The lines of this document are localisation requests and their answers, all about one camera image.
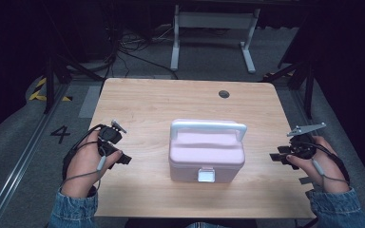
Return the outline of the grey floor tape patch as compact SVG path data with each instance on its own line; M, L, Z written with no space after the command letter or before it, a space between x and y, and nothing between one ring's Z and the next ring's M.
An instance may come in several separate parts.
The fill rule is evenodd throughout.
M79 111L79 118L92 118L100 98L101 88L90 86Z

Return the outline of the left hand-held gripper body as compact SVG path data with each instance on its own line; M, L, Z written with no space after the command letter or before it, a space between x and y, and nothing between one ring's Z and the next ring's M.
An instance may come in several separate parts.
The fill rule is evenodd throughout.
M101 156L109 156L117 151L116 144L122 139L125 130L116 120L111 121L111 126L100 124L98 135L98 149Z

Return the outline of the metal floor rail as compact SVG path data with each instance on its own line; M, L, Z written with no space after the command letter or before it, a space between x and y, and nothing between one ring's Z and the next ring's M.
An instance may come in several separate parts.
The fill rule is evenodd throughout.
M42 134L67 89L68 85L57 88L47 114L44 114L46 104L31 102L0 124L0 217L23 178Z

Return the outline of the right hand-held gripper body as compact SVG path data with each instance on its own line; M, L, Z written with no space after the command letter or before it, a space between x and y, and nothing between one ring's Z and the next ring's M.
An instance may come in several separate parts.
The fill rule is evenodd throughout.
M326 123L297 125L287 136L290 137L290 150L295 156L309 160L316 154L315 140L311 133L326 126Z

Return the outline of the person's left hand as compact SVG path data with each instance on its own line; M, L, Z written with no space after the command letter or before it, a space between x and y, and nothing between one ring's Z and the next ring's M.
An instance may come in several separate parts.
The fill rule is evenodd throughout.
M97 145L98 134L98 131L93 131L82 140L68 166L67 179L61 190L63 195L76 199L86 198L93 184L123 155L121 150L116 150L106 158L102 169L98 171L97 166L101 160Z

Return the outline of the white metal desk frame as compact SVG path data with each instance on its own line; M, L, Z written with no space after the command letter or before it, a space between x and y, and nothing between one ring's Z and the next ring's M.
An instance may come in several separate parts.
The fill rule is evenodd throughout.
M249 50L260 9L254 9L250 13L225 13L225 12L190 12L181 11L176 5L173 20L173 47L171 53L170 68L179 68L180 57L180 28L189 29L246 29L247 35L243 42L240 42L240 50L249 73L255 73L256 69Z

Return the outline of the person's right hand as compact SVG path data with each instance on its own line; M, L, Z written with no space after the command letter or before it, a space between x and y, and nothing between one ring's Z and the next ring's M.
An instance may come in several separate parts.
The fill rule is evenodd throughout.
M349 183L337 164L327 153L318 149L314 157L304 160L288 155L287 160L302 169L309 178L327 193L345 193L350 190Z

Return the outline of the pink storage box with handle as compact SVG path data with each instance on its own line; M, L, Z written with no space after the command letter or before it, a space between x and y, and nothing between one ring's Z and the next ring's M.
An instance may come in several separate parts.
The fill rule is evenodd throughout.
M170 125L173 181L231 182L245 164L247 126L233 121L177 119Z

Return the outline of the black metal stand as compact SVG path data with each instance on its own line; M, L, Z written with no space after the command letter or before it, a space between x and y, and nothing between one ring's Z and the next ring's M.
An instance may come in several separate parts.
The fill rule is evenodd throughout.
M66 57L63 57L56 53L49 53L46 60L46 71L44 74L44 76L46 77L46 89L47 89L45 114L48 114L50 112L55 103L54 77L57 77L58 81L61 84L69 84L72 80L70 76L70 70L67 69L67 66L71 66L76 70L81 71L88 78L94 81L102 82L104 80L103 77L100 77L93 71L85 68L84 66L82 66L77 62L71 61Z
M314 89L315 70L312 62L300 62L291 64L276 73L267 73L261 79L262 83L272 83L278 78L292 73L291 79L287 86L290 89L297 90L302 84L305 84L303 108L308 119L312 118L312 97Z

